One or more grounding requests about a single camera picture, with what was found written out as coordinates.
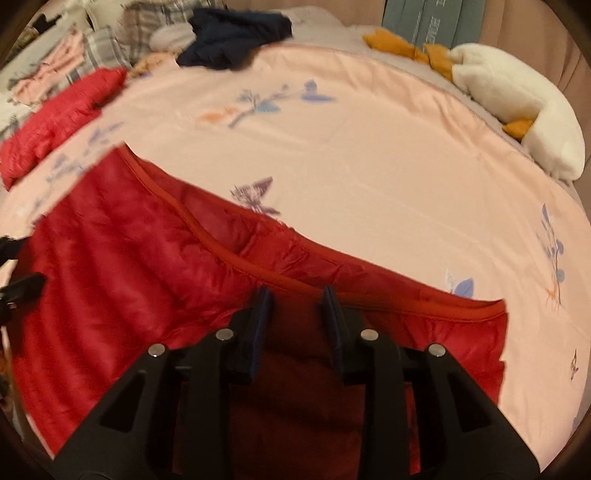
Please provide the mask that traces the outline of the pink clothes pile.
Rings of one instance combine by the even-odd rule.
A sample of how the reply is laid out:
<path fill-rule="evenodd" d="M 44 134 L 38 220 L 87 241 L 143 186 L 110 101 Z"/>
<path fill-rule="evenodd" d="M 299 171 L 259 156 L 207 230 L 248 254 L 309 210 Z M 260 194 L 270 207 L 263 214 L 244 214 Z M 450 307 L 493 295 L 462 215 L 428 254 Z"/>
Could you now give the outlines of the pink clothes pile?
<path fill-rule="evenodd" d="M 47 97 L 50 90 L 68 73 L 85 60 L 85 43 L 82 32 L 71 29 L 45 56 L 37 69 L 19 80 L 10 90 L 16 103 L 33 106 Z"/>

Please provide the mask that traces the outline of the red down jacket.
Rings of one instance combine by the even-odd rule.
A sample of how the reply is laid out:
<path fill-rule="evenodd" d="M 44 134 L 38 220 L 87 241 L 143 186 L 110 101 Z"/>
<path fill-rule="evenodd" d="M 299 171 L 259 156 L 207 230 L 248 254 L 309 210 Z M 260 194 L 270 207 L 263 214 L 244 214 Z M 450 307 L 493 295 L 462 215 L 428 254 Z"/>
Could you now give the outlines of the red down jacket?
<path fill-rule="evenodd" d="M 1 143 L 1 179 L 9 190 L 86 124 L 123 89 L 127 70 L 99 68 L 46 101 Z"/>
<path fill-rule="evenodd" d="M 318 317 L 325 287 L 397 344 L 447 347 L 500 395 L 503 301 L 454 296 L 304 238 L 270 217 L 111 150 L 20 252 L 46 277 L 8 325 L 24 409 L 57 453 L 114 382 L 156 343 L 197 344 L 267 287 L 276 300 L 252 391 L 231 413 L 240 479 L 353 479 L 363 389 L 331 367 Z"/>

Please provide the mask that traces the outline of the pink printed duvet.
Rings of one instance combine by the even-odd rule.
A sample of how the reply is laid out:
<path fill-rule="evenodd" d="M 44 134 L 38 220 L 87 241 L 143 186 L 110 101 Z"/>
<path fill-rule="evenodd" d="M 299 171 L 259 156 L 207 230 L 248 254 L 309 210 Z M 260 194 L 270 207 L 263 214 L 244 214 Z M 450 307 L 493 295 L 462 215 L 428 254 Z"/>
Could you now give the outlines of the pink printed duvet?
<path fill-rule="evenodd" d="M 238 72 L 167 63 L 3 194 L 2 232 L 28 233 L 119 143 L 322 245 L 504 299 L 502 410 L 542 466 L 567 443 L 589 405 L 589 220 L 437 74 L 295 45 Z"/>

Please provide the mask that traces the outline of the light grey folded garment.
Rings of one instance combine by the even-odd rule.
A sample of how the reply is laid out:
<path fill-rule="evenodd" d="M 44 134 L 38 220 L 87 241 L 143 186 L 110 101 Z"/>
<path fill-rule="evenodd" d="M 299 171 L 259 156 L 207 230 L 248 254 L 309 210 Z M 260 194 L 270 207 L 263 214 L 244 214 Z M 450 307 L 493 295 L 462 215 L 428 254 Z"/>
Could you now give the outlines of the light grey folded garment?
<path fill-rule="evenodd" d="M 149 39 L 153 52 L 180 52 L 190 46 L 197 36 L 189 23 L 176 23 L 157 29 Z"/>

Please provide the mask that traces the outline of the navy blue garment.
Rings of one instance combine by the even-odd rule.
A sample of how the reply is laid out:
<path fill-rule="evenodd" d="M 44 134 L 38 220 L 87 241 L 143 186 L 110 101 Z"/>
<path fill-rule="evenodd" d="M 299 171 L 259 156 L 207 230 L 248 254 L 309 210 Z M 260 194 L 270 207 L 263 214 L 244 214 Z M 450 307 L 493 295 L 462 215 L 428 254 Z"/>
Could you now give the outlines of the navy blue garment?
<path fill-rule="evenodd" d="M 239 69 L 256 49 L 293 35 L 280 13 L 195 8 L 188 23 L 195 39 L 176 58 L 181 67 Z"/>

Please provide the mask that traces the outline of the white goose plush toy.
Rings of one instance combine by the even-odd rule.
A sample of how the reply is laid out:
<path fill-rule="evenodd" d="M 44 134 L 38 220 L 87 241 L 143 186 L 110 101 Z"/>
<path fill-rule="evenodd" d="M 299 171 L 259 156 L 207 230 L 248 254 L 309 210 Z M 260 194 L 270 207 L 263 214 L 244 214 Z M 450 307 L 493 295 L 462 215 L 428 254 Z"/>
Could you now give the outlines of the white goose plush toy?
<path fill-rule="evenodd" d="M 582 176 L 585 142 L 574 109 L 550 80 L 517 57 L 478 43 L 416 47 L 386 29 L 363 41 L 379 52 L 430 66 L 497 118 L 548 175 L 564 181 Z"/>

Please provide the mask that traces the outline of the plaid pillow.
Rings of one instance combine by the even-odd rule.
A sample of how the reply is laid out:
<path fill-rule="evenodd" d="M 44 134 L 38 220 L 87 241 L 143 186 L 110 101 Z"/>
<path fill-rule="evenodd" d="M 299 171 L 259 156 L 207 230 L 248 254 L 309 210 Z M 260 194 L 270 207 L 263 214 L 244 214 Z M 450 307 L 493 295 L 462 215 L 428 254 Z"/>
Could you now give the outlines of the plaid pillow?
<path fill-rule="evenodd" d="M 224 9 L 224 1 L 89 1 L 85 10 L 95 30 L 110 27 L 131 64 L 150 52 L 161 27 L 186 23 L 195 8 Z"/>

